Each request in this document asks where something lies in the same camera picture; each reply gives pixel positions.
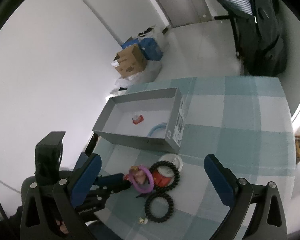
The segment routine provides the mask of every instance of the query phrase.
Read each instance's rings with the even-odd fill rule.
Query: floor
[[[156,81],[184,77],[240,75],[230,20],[171,29]]]

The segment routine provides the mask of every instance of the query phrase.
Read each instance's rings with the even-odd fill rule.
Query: black spiral hair tie
[[[164,198],[167,202],[168,202],[168,211],[167,213],[163,216],[163,217],[155,217],[150,210],[150,205],[151,202],[158,197],[162,197]],[[173,210],[174,210],[174,203],[172,198],[167,194],[167,193],[162,193],[162,192],[157,192],[154,194],[151,194],[150,197],[148,197],[148,199],[146,200],[146,204],[145,204],[145,212],[146,212],[146,216],[149,220],[155,222],[155,223],[162,223],[167,221],[173,214]]]
[[[179,181],[180,181],[180,173],[177,169],[177,167],[171,163],[171,162],[168,162],[168,161],[159,161],[159,162],[156,162],[155,164],[153,164],[149,171],[152,173],[154,172],[158,167],[162,167],[162,166],[166,166],[170,169],[172,169],[173,173],[174,173],[174,180],[173,182],[171,183],[171,185],[168,185],[166,187],[159,187],[158,185],[154,184],[154,189],[157,191],[157,192],[168,192],[172,189],[174,189],[178,184],[179,184]]]
[[[172,171],[174,173],[174,180],[171,183],[171,185],[168,185],[166,187],[159,187],[156,184],[154,184],[154,189],[156,190],[156,192],[153,193],[153,194],[151,194],[148,197],[148,199],[146,200],[146,204],[145,204],[146,216],[148,217],[149,220],[151,220],[151,221],[153,221],[155,223],[165,222],[165,221],[167,221],[172,216],[173,211],[174,211],[174,203],[173,203],[172,198],[166,192],[174,189],[179,184],[179,181],[180,181],[180,173],[179,173],[177,167],[173,163],[168,162],[168,161],[159,161],[159,162],[156,162],[155,164],[153,164],[150,167],[149,171],[152,173],[158,167],[161,167],[161,166],[166,166],[166,167],[172,169]],[[163,217],[160,217],[160,218],[155,217],[151,213],[151,210],[150,210],[150,205],[151,205],[152,201],[155,198],[158,198],[158,197],[162,197],[162,198],[164,198],[168,202],[168,211],[167,211],[167,213]]]

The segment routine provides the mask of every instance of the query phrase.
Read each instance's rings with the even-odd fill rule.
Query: cardboard box
[[[125,78],[144,71],[147,60],[138,45],[134,44],[118,52],[111,65]]]
[[[154,38],[141,38],[139,41],[138,39],[130,37],[124,44],[121,45],[121,47],[125,49],[133,44],[137,44],[139,46],[147,60],[161,60],[163,53]]]
[[[178,88],[110,98],[93,131],[107,141],[137,149],[178,153],[185,125],[185,104]],[[134,124],[134,116],[143,121]],[[148,136],[152,128],[166,123]]]

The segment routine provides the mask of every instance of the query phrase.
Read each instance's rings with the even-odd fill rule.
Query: blue ring
[[[148,136],[148,137],[151,137],[152,134],[153,134],[153,132],[154,132],[155,130],[158,130],[158,129],[160,129],[160,128],[165,129],[166,127],[167,127],[167,123],[166,123],[166,122],[159,123],[159,124],[157,124],[156,126],[154,126],[154,127],[151,128],[151,130],[150,130],[150,132],[148,133],[147,136]]]

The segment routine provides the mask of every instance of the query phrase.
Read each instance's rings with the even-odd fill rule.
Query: table
[[[183,78],[134,85],[127,93],[178,87],[188,115],[179,155],[184,164],[180,184],[169,195],[175,212],[165,223],[148,222],[145,199],[129,190],[111,195],[96,215],[114,233],[127,240],[209,239],[228,212],[204,168],[207,154],[214,154],[226,168],[250,183],[274,181],[285,206],[291,199],[295,169],[295,143],[289,107],[280,81],[270,77],[235,76]],[[161,152],[113,145],[100,139],[95,153],[102,158],[101,175],[127,173],[130,166],[150,167]],[[156,199],[152,210],[164,214],[167,204]],[[253,207],[236,239],[242,239]]]

